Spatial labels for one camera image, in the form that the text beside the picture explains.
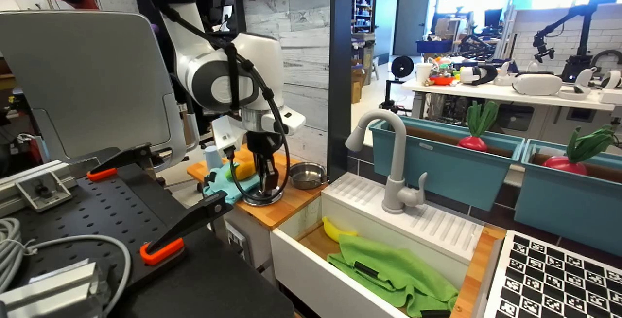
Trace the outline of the bowl of toys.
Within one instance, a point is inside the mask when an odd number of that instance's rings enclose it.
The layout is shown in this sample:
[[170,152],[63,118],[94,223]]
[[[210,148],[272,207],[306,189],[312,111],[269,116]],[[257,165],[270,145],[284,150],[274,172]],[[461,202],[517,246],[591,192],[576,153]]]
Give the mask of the bowl of toys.
[[455,63],[449,57],[428,57],[426,63],[432,68],[423,82],[424,86],[450,86],[459,75]]

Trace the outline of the aluminium profile bar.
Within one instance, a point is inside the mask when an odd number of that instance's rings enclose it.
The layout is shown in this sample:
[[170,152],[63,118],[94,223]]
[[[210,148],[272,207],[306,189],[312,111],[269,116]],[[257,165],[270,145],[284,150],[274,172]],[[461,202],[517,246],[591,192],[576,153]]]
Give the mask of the aluminium profile bar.
[[86,259],[0,294],[0,318],[103,318],[111,298],[107,267]]

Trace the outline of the light blue cup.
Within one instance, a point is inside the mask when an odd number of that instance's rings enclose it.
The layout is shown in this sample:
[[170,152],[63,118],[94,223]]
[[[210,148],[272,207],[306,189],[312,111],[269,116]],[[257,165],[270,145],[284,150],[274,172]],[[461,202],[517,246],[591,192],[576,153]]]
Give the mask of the light blue cup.
[[204,157],[209,172],[213,169],[220,169],[224,165],[215,145],[207,145],[204,148]]

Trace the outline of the white table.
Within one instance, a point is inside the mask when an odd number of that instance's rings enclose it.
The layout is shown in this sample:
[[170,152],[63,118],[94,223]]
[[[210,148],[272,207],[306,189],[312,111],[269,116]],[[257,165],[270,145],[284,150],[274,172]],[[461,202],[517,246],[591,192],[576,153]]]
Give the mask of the white table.
[[517,93],[511,86],[496,86],[487,83],[479,86],[423,86],[414,79],[402,85],[405,90],[415,92],[414,106],[418,106],[414,117],[424,116],[426,94],[442,94],[493,100],[501,105],[502,132],[512,136],[564,143],[576,126],[589,133],[604,124],[616,128],[616,136],[622,141],[622,113],[612,116],[615,106],[600,103],[598,92],[593,90],[584,99],[570,99],[554,96],[526,96]]

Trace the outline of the grey monitor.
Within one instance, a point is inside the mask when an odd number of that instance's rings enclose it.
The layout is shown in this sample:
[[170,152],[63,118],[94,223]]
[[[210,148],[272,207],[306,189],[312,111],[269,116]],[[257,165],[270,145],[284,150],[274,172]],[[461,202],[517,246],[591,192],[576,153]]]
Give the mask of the grey monitor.
[[200,135],[184,122],[157,37],[141,14],[0,11],[0,54],[16,77],[51,160],[149,143],[180,163]]

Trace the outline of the shelf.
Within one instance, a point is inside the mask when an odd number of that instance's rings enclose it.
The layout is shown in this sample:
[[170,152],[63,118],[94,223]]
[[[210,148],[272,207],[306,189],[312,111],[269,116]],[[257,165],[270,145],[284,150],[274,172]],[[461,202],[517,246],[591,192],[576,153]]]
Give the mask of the shelf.
[[375,0],[352,0],[351,30],[353,34],[372,34]]

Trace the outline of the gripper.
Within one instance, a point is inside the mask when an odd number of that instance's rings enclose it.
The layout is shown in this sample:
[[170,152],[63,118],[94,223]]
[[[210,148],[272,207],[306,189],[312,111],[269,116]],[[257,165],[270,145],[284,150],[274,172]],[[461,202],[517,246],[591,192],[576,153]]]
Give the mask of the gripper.
[[276,196],[280,192],[279,174],[274,153],[283,145],[282,135],[270,132],[247,132],[247,150],[255,155],[255,167],[259,178],[257,197]]

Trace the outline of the aluminium bracket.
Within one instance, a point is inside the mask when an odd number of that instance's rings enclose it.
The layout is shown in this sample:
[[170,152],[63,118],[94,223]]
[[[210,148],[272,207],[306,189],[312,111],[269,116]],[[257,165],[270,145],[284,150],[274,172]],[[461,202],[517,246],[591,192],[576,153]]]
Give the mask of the aluminium bracket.
[[54,160],[0,179],[0,218],[22,209],[44,212],[73,198],[69,164]]

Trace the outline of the white headset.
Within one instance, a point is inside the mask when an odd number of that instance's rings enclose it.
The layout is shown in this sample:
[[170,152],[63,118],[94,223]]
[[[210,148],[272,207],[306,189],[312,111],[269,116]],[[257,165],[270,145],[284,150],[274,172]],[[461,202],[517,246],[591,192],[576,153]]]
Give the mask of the white headset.
[[462,84],[479,86],[493,81],[498,76],[498,70],[493,65],[463,66],[459,75]]
[[512,81],[513,89],[524,96],[553,96],[562,85],[560,77],[547,71],[520,72]]

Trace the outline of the black and white calibration board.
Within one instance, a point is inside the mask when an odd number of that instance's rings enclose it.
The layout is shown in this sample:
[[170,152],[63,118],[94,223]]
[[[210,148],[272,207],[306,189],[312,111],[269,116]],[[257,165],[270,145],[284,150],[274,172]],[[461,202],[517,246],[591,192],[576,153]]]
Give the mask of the black and white calibration board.
[[508,231],[483,318],[622,318],[622,269]]

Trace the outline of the blue bin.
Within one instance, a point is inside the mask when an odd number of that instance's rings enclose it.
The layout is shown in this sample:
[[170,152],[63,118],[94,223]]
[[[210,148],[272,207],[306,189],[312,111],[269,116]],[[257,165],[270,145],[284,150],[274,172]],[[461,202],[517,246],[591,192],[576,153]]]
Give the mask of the blue bin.
[[417,52],[419,53],[432,53],[442,54],[451,52],[453,41],[450,39],[444,40],[418,40],[416,41]]

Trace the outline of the teal planter box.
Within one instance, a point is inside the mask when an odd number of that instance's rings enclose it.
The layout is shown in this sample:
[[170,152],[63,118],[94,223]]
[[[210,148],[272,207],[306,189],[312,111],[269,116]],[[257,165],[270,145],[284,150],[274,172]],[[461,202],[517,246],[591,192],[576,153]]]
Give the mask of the teal planter box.
[[[518,164],[526,147],[522,137],[485,132],[486,152],[457,146],[469,136],[466,127],[399,116],[406,126],[406,186],[418,188],[418,177],[427,172],[425,190],[480,210],[489,211],[511,165]],[[385,120],[367,127],[373,136],[375,172],[389,177],[395,130]]]
[[622,155],[600,153],[588,159],[586,176],[544,167],[565,149],[549,141],[526,142],[515,220],[622,256]]

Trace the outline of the white sink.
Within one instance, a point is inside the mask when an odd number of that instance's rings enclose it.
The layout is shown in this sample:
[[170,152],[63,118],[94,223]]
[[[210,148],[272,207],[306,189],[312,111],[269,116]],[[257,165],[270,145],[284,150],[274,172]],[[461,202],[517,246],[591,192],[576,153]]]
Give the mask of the white sink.
[[271,231],[277,282],[320,318],[407,318],[326,261],[339,246],[322,230],[324,217],[342,231],[410,250],[462,287],[482,223],[434,203],[389,214],[383,197],[379,183],[346,173]]

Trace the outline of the white socket plate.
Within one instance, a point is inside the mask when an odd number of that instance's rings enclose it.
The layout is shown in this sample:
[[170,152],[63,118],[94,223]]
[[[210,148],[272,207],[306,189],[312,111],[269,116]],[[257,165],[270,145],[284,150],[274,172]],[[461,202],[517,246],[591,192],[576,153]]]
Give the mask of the white socket plate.
[[245,260],[247,264],[252,265],[253,260],[246,236],[233,223],[225,221],[225,225],[227,229],[227,238],[231,247],[236,250],[239,256]]

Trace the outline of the silver pot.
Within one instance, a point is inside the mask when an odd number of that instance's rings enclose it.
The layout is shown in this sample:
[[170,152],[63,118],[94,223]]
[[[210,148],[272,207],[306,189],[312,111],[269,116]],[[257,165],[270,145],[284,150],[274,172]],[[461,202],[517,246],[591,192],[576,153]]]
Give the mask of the silver pot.
[[290,167],[289,181],[296,189],[311,190],[327,183],[328,176],[324,166],[312,161],[303,161]]

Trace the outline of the grey tap lever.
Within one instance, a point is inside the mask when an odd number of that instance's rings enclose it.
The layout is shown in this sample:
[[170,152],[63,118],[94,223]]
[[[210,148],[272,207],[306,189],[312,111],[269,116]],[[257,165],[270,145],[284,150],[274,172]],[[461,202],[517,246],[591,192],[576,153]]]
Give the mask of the grey tap lever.
[[407,198],[406,198],[406,201],[404,202],[405,205],[409,207],[417,207],[420,205],[424,205],[424,203],[426,203],[425,185],[426,185],[427,176],[428,176],[427,172],[422,173],[420,177],[418,177],[418,188],[414,189],[414,188],[409,187],[406,190]]

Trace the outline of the black clamp with orange tip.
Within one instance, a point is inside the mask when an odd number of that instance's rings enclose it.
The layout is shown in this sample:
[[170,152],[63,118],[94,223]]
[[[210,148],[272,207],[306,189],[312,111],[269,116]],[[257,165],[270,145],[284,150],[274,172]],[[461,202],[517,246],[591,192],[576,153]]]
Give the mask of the black clamp with orange tip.
[[131,164],[137,165],[149,177],[157,180],[156,172],[152,161],[153,153],[150,143],[143,143],[129,149],[121,150],[117,154],[109,157],[106,161],[98,164],[86,173],[90,181],[101,181],[117,176],[118,170]]
[[225,214],[233,210],[225,192],[216,192],[186,209],[184,214],[156,240],[142,245],[139,254],[145,265],[160,265],[184,252],[184,237],[199,229],[209,229],[227,243]]

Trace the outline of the stack of cardboard boxes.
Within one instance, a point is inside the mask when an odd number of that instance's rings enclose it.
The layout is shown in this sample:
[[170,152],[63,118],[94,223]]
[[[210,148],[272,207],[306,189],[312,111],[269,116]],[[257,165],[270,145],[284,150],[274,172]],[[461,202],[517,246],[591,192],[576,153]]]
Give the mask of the stack of cardboard boxes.
[[351,60],[351,99],[352,104],[359,103],[362,98],[362,89],[369,85],[372,71],[373,57],[371,54],[364,55],[363,59]]

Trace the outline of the yellow toy banana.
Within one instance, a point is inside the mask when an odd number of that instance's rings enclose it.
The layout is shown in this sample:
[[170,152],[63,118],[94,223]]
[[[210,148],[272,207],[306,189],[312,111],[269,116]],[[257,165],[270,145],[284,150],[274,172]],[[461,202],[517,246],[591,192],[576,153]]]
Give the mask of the yellow toy banana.
[[331,240],[335,241],[336,243],[340,242],[340,236],[342,236],[342,235],[344,235],[344,236],[353,236],[353,237],[358,236],[357,232],[344,231],[344,230],[339,229],[326,216],[322,217],[322,222],[323,222],[323,225],[324,225],[324,232],[325,232],[325,234]]

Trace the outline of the toy kitchen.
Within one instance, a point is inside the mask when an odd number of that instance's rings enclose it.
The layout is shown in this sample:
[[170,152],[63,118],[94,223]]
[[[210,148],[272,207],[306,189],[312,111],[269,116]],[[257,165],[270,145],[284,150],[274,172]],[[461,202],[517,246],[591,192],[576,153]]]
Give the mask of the toy kitchen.
[[[282,293],[286,294],[303,318],[320,317],[277,282],[270,234],[271,231],[293,216],[295,212],[302,210],[304,206],[318,198],[322,190],[328,185],[324,184],[312,190],[300,190],[288,186],[282,198],[273,205],[254,207],[240,201],[236,203],[233,211],[227,214],[229,223],[237,226],[247,237],[253,264],[256,267],[261,265],[266,267],[267,277],[276,283]],[[476,246],[462,287],[458,289],[457,304],[451,313],[451,318],[482,318],[493,276],[493,267],[495,267],[507,231],[473,218],[472,211],[468,211],[464,215],[480,221],[484,230]]]

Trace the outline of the grey door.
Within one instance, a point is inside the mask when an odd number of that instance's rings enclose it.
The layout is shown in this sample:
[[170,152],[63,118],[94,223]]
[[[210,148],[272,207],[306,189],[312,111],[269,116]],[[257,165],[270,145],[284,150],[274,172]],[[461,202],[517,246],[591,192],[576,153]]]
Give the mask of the grey door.
[[417,56],[417,42],[426,34],[429,0],[397,0],[394,56]]

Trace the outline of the toy radish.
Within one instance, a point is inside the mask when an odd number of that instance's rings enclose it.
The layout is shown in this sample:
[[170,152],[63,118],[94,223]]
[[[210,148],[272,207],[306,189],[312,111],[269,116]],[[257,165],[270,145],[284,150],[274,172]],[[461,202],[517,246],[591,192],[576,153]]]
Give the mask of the toy radish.
[[489,101],[482,105],[473,101],[466,114],[466,123],[469,129],[469,136],[458,141],[457,146],[464,149],[486,152],[488,145],[481,138],[496,121],[499,105],[494,101]]
[[615,130],[612,125],[606,124],[585,136],[581,136],[580,131],[580,126],[573,130],[564,156],[551,156],[542,166],[586,176],[588,170],[584,161],[604,152],[615,141]]

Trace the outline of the white cup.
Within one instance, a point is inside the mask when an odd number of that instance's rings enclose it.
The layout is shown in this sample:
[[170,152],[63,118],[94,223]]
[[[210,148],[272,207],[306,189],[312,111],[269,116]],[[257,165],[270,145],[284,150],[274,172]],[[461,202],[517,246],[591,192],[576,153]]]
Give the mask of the white cup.
[[433,63],[423,62],[415,65],[415,81],[416,83],[423,85],[428,81],[431,76],[431,72],[434,68]]

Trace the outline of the grey tap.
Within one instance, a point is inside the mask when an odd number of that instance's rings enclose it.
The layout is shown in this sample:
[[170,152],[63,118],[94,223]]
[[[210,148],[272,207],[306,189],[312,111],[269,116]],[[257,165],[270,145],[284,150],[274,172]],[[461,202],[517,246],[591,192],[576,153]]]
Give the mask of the grey tap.
[[355,129],[349,134],[345,146],[351,151],[360,151],[363,147],[365,132],[374,120],[385,120],[395,130],[395,143],[391,162],[391,170],[387,177],[382,209],[390,214],[402,214],[407,207],[406,180],[404,178],[404,162],[406,160],[407,130],[403,120],[395,113],[386,109],[372,109],[363,114]]

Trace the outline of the silver pot lid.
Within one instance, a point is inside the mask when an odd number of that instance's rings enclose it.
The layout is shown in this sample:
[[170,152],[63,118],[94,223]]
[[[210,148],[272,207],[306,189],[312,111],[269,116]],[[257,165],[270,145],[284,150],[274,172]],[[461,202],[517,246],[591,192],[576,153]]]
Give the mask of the silver pot lid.
[[254,207],[264,207],[273,205],[283,196],[283,190],[279,187],[271,190],[253,189],[250,192],[243,192],[243,201],[247,205]]

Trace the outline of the green cloth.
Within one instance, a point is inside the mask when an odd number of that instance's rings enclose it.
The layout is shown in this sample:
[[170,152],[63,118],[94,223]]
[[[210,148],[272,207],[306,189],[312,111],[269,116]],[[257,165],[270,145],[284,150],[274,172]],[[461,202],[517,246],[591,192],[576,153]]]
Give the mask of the green cloth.
[[340,236],[339,248],[328,263],[411,318],[453,311],[458,289],[410,250],[349,235]]

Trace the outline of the teal cloth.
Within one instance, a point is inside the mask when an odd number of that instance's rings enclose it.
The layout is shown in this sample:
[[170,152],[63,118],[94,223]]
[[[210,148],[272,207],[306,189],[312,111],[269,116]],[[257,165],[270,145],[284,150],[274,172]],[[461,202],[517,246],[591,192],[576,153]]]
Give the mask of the teal cloth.
[[[209,171],[209,174],[206,176],[204,181],[203,194],[204,196],[209,196],[211,194],[215,194],[216,192],[222,191],[226,194],[226,202],[233,205],[237,201],[240,201],[243,195],[242,192],[240,192],[240,190],[236,187],[232,178],[228,177],[231,172],[229,165],[229,163],[226,163],[222,167],[211,169]],[[239,183],[245,192],[251,192],[251,190],[258,187],[259,177],[257,174],[253,174],[253,176],[247,177],[244,180],[239,180]]]

